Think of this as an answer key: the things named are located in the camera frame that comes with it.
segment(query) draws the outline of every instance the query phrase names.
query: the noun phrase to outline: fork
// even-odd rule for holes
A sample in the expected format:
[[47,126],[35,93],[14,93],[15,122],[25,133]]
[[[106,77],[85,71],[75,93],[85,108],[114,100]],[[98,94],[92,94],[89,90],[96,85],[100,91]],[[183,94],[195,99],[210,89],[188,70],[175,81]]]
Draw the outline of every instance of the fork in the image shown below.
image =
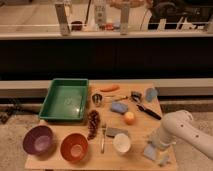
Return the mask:
[[105,135],[106,135],[106,127],[107,127],[106,123],[104,122],[101,127],[102,127],[102,134],[103,134],[101,139],[101,153],[104,153]]

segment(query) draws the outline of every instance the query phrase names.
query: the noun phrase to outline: white cup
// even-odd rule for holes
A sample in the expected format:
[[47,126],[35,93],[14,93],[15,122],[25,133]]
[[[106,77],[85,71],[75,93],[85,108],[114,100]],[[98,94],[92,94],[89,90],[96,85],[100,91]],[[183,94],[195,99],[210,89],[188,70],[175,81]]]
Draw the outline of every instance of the white cup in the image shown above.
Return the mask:
[[113,146],[118,154],[124,155],[130,150],[130,138],[126,134],[119,133],[113,139]]

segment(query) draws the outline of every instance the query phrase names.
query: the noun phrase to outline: floor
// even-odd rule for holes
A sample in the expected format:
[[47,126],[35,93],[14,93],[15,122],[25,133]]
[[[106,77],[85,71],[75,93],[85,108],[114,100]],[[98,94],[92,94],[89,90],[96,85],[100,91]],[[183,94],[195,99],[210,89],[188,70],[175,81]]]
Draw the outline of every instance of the floor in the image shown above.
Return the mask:
[[[160,100],[160,104],[164,114],[180,109],[190,111],[195,118],[194,126],[213,136],[213,100],[167,99]],[[26,154],[22,149],[22,139],[38,121],[36,115],[19,112],[6,124],[0,124],[0,170],[26,171],[24,169]],[[178,171],[213,171],[213,162],[183,140],[176,138],[174,151]]]

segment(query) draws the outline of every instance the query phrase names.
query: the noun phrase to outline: carrot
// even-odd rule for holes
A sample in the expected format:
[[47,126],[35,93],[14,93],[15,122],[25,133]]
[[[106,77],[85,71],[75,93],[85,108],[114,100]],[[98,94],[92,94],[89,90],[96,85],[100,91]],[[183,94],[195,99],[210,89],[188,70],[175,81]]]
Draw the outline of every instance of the carrot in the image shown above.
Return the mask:
[[110,91],[118,90],[119,88],[120,88],[119,85],[112,85],[112,86],[109,86],[106,88],[102,88],[102,89],[100,89],[100,91],[101,92],[110,92]]

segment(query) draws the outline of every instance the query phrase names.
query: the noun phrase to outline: green tray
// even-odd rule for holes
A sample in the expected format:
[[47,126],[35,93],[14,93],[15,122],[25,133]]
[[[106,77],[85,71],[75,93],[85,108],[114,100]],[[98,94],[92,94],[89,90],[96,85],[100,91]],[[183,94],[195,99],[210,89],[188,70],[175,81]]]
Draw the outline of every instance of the green tray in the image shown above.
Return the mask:
[[87,79],[54,79],[39,117],[52,121],[81,121],[88,93]]

